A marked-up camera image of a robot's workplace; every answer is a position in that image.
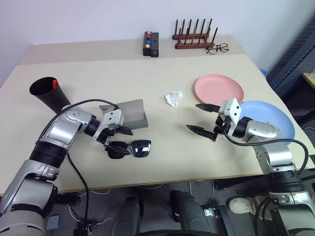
black cup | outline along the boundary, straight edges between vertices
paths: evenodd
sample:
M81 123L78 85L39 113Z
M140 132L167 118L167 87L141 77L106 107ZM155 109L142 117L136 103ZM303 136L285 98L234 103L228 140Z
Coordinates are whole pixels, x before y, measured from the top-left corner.
M30 93L45 103L56 114L64 106L70 105L69 100L54 77L36 80L30 87Z

plate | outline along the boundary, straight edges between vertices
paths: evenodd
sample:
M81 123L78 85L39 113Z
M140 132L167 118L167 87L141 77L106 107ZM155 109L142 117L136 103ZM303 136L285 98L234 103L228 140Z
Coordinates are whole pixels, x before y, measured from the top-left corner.
M235 80L216 74L200 77L195 83L195 94L201 102L217 106L233 97L238 103L244 98L243 89Z
M241 103L241 116L260 122L275 124L281 131L282 139L294 139L295 129L290 118L278 107L262 101L246 101Z

eyeglasses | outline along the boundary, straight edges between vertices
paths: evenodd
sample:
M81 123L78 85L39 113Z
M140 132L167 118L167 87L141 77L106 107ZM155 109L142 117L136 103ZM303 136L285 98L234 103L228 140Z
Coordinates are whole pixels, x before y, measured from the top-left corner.
M206 53L213 55L216 54L218 50L220 50L223 53L226 53L227 51L229 51L229 48L227 43L222 43L219 45L215 45L213 48L206 48L206 50L207 50Z
M112 159L121 159L125 155L130 155L127 149L131 149L132 155L135 157L146 157L149 155L151 148L150 140L138 140L133 141L131 144L126 144L124 142L110 142L105 150Z

red pen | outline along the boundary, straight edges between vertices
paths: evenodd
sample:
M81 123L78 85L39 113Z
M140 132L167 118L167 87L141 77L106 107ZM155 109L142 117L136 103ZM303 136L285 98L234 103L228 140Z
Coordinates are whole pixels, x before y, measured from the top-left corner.
M58 85L58 81L57 80L53 80L53 89L55 89Z

blue plate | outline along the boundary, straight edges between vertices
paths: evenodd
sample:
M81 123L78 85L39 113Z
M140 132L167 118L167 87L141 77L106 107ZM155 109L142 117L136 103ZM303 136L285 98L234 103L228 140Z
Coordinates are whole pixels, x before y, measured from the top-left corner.
M260 122L270 122L275 124L281 131L282 139L294 139L295 129L290 118L278 107L267 102L246 101L241 105L241 117L250 117Z

